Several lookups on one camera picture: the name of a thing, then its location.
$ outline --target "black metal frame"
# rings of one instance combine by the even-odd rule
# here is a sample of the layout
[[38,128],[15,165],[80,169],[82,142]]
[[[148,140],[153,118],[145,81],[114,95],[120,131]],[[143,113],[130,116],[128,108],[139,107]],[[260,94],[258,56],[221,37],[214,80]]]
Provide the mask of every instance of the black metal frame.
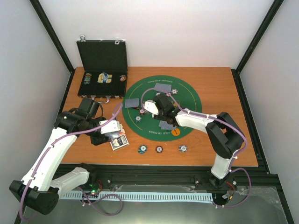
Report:
[[[271,175],[267,161],[263,152],[263,148],[256,130],[255,123],[250,111],[250,107],[244,92],[244,88],[240,79],[240,73],[244,68],[246,62],[250,58],[258,42],[265,33],[267,27],[271,23],[273,17],[278,11],[279,7],[284,0],[274,0],[268,13],[266,14],[262,24],[260,25],[257,33],[252,39],[248,49],[242,57],[238,67],[232,69],[233,78],[238,91],[240,102],[245,115],[246,123],[249,129],[250,137],[252,139],[253,147],[256,153],[258,161],[257,168],[246,168],[251,177],[253,186],[269,186],[276,187],[281,203],[283,205],[287,221],[294,223],[289,207],[287,205],[285,195],[283,193],[279,178],[277,175]],[[34,9],[36,10],[39,18],[49,33],[52,41],[54,42],[60,56],[62,57],[65,65],[69,69],[71,76],[67,84],[66,91],[60,106],[59,113],[62,111],[66,96],[68,94],[72,78],[74,75],[74,68],[71,65],[70,60],[67,57],[53,27],[51,26],[41,4],[38,0],[30,0]],[[98,178],[102,180],[104,188],[112,188],[114,185],[123,184],[141,184],[141,185],[179,185],[190,186],[195,185],[195,181],[200,179],[211,170],[211,167],[170,167],[170,166],[123,166],[123,165],[94,165],[98,171]],[[55,174],[55,177],[64,175],[76,167],[76,164],[61,164]],[[234,178],[238,180],[239,186],[246,186],[248,180],[245,174],[242,172],[234,173]]]

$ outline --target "wooden table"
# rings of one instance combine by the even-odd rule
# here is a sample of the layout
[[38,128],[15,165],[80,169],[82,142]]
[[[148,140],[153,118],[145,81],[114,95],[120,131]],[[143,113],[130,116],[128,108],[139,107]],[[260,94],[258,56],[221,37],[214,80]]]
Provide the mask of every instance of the wooden table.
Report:
[[[84,74],[84,69],[78,67],[64,105],[64,110],[78,107],[82,98],[78,97],[78,90]],[[128,85],[130,88],[135,82],[155,75],[174,76],[188,82],[201,99],[202,111],[208,114],[228,112],[249,140],[248,148],[235,161],[235,166],[257,166],[256,155],[250,140],[249,132],[241,108],[240,100],[230,68],[205,67],[130,67],[128,69]],[[104,117],[111,117],[114,107],[122,99],[111,99],[103,104]],[[134,133],[124,121],[122,114],[117,119],[122,123],[129,145],[117,151],[111,149],[110,143],[94,146],[90,138],[81,135],[68,150],[62,163],[88,164],[119,164],[119,165],[184,165],[184,166],[211,166],[214,163],[215,152],[208,136],[200,131],[193,130],[187,136],[170,142],[157,142],[144,139]],[[180,153],[178,146],[182,140],[188,146],[188,152]],[[145,154],[138,153],[141,144],[148,146]],[[161,154],[156,153],[156,146],[163,146]]]

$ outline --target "green poker mat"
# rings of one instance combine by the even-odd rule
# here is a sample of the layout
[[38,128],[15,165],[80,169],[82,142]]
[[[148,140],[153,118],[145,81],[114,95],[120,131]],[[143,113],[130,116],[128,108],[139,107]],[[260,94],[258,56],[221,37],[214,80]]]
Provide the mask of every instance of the green poker mat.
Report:
[[[129,88],[129,90],[127,90],[124,102],[126,99],[139,98],[139,109],[141,109],[141,95],[147,89],[155,87],[156,83],[171,84],[171,89],[176,89],[178,91],[178,93],[173,95],[173,97],[183,108],[202,112],[202,105],[197,92],[185,81],[172,76],[150,76],[136,82]],[[143,103],[146,100],[152,100],[156,93],[157,91],[147,92],[144,95]],[[153,119],[151,113],[140,115],[139,110],[134,108],[123,107],[122,114],[127,125],[136,134],[153,141],[177,140],[183,138],[193,130],[189,127],[177,127],[176,130],[161,130],[161,127],[159,127],[160,121]],[[142,119],[140,122],[135,121],[136,116],[141,116]]]

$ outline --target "white wall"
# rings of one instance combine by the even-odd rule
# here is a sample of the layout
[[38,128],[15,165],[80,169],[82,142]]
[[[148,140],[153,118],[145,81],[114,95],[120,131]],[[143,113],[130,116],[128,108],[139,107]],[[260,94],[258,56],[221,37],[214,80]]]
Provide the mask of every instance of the white wall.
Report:
[[0,223],[19,202],[8,187],[42,151],[67,84],[66,69],[30,2],[0,1]]
[[299,223],[299,1],[284,1],[241,73],[271,172]]
[[236,68],[273,0],[41,0],[74,66],[76,40],[126,39],[129,66]]

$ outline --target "open case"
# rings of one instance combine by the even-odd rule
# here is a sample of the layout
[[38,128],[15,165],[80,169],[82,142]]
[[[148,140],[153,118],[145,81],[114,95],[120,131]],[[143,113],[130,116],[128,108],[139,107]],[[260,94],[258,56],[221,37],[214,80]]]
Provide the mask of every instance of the open case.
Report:
[[77,46],[85,70],[78,96],[124,97],[128,79],[126,42],[86,40],[82,35]]

